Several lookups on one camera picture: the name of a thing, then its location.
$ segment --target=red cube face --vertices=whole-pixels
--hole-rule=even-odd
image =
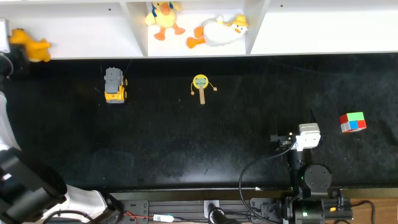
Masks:
[[[340,116],[340,124],[344,124],[348,122],[348,116],[347,114],[344,114],[343,116]]]
[[[366,128],[366,122],[365,122],[365,120],[358,121],[358,128]]]

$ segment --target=blue square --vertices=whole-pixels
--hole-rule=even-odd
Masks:
[[[350,129],[358,129],[358,122],[356,122],[356,121],[350,121],[350,122],[349,122],[349,128],[350,128]]]

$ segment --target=plush duck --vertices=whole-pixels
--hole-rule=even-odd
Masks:
[[[8,41],[10,44],[25,46],[26,55],[31,62],[48,62],[51,59],[47,50],[51,44],[47,43],[45,39],[35,41],[23,29],[12,30],[12,36]]]
[[[189,37],[187,45],[192,49],[204,43],[211,47],[230,44],[244,36],[248,27],[249,24],[244,15],[238,15],[232,23],[224,22],[223,17],[219,16],[216,20],[210,19],[203,26],[195,28],[196,39]]]
[[[177,15],[174,9],[181,11],[181,4],[179,2],[152,2],[152,11],[145,18],[145,23],[148,26],[157,24],[160,27],[160,32],[154,35],[156,39],[164,40],[166,29],[170,27],[173,27],[176,35],[185,32],[185,29],[175,23]]]

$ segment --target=duck's beak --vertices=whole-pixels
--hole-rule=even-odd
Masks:
[[[167,4],[166,2],[164,2],[160,5],[160,11],[163,14],[168,15],[170,13],[170,10],[171,10],[171,8],[170,8],[169,4]]]

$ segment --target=toy truck cab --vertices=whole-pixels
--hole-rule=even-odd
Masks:
[[[127,99],[127,79],[122,70],[107,68],[105,71],[105,99],[107,103],[124,103]]]

